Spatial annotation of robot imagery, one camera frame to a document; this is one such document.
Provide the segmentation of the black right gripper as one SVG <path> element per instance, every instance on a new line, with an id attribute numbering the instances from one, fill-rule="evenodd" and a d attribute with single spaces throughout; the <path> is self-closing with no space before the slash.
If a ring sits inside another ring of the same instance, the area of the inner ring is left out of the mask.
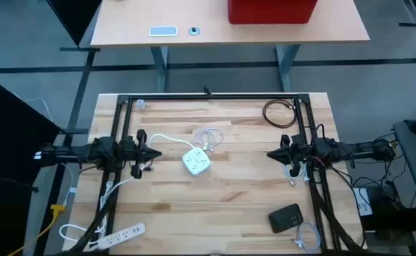
<path id="1" fill-rule="evenodd" d="M 294 135 L 289 137 L 287 134 L 283 134 L 281 137 L 281 145 L 286 150 L 286 155 L 289 159 L 289 164 L 292 169 L 289 171 L 291 177 L 296 177 L 299 175 L 301 164 L 299 163 L 300 153 L 299 147 L 302 145 L 302 136 Z M 275 149 L 273 151 L 267 152 L 267 156 L 279 163 L 284 163 L 284 158 L 279 155 L 284 153 L 284 149 Z"/>

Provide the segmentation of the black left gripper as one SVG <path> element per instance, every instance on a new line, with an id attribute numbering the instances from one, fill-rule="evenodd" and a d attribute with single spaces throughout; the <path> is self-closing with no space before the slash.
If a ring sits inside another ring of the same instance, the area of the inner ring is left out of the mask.
<path id="1" fill-rule="evenodd" d="M 147 147 L 145 152 L 148 153 L 145 156 L 144 161 L 144 147 L 146 146 L 147 134 L 143 129 L 137 131 L 135 137 L 137 140 L 133 146 L 133 160 L 135 164 L 131 167 L 131 175 L 133 178 L 141 178 L 145 167 L 145 161 L 151 161 L 162 155 L 158 150 Z"/>

